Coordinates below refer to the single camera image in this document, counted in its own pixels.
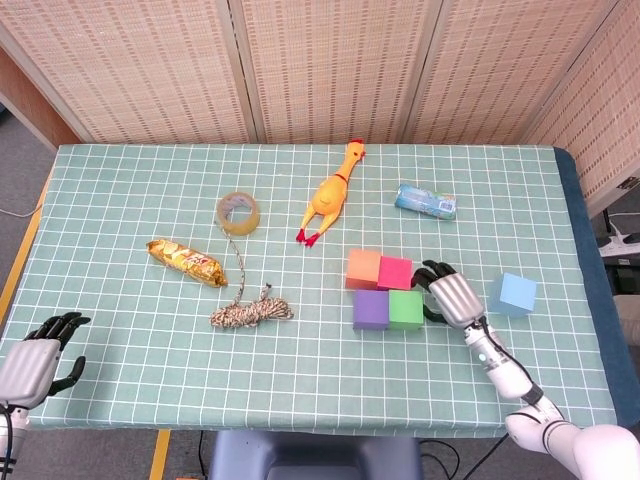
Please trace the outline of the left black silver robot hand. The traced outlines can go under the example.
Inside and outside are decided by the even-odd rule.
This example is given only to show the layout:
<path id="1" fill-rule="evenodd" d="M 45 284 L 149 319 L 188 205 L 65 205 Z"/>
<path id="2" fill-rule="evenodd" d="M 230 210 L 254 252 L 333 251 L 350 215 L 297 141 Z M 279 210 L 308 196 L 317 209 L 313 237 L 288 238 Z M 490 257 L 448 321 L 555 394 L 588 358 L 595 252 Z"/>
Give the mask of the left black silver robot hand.
<path id="1" fill-rule="evenodd" d="M 1 405 L 9 411 L 33 410 L 46 398 L 72 388 L 84 372 L 85 356 L 76 358 L 67 376 L 54 376 L 75 331 L 90 321 L 81 312 L 56 315 L 15 343 L 1 365 Z"/>

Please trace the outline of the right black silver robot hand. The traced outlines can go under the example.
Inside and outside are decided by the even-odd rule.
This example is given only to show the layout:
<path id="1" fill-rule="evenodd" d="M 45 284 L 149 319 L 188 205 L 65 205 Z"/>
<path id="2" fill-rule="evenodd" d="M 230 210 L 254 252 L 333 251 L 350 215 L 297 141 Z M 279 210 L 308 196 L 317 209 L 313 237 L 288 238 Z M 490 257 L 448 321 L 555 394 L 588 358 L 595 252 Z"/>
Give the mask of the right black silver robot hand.
<path id="1" fill-rule="evenodd" d="M 439 310 L 423 306 L 426 319 L 464 330 L 486 320 L 485 307 L 466 278 L 446 262 L 424 260 L 415 270 L 411 286 L 419 285 L 435 299 Z"/>

